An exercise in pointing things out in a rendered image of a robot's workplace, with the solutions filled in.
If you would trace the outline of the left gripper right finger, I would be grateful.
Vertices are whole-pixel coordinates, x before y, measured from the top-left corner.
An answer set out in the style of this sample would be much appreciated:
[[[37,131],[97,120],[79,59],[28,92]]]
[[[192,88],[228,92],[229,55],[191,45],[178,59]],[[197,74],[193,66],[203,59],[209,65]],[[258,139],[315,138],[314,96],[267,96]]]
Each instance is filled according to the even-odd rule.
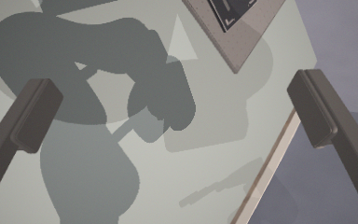
[[[323,71],[297,70],[287,93],[311,145],[335,147],[358,193],[358,124]]]

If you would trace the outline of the grey perforated base plate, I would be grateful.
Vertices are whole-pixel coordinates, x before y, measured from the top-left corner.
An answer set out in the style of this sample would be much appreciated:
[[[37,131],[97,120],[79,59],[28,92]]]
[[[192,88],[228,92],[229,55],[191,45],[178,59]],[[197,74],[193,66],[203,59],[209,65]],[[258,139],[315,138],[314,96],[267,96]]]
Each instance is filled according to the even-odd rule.
[[[234,26],[224,33],[207,0],[182,0],[233,74],[239,73],[285,2],[285,0],[257,1]]]

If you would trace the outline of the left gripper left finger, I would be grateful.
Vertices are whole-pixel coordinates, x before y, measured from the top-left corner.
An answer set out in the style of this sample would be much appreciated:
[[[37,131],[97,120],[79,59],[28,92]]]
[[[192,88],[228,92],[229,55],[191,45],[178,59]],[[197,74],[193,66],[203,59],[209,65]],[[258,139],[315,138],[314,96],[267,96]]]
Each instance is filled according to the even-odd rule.
[[[28,80],[0,122],[0,182],[17,150],[37,153],[62,100],[50,78]]]

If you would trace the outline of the dark grey plate nest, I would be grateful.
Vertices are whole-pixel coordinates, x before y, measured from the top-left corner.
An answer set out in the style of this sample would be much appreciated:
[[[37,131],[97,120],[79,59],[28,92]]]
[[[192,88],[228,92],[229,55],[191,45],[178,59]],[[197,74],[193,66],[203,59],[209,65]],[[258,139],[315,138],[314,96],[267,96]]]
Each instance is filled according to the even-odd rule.
[[[224,33],[235,25],[257,3],[257,0],[207,1]]]

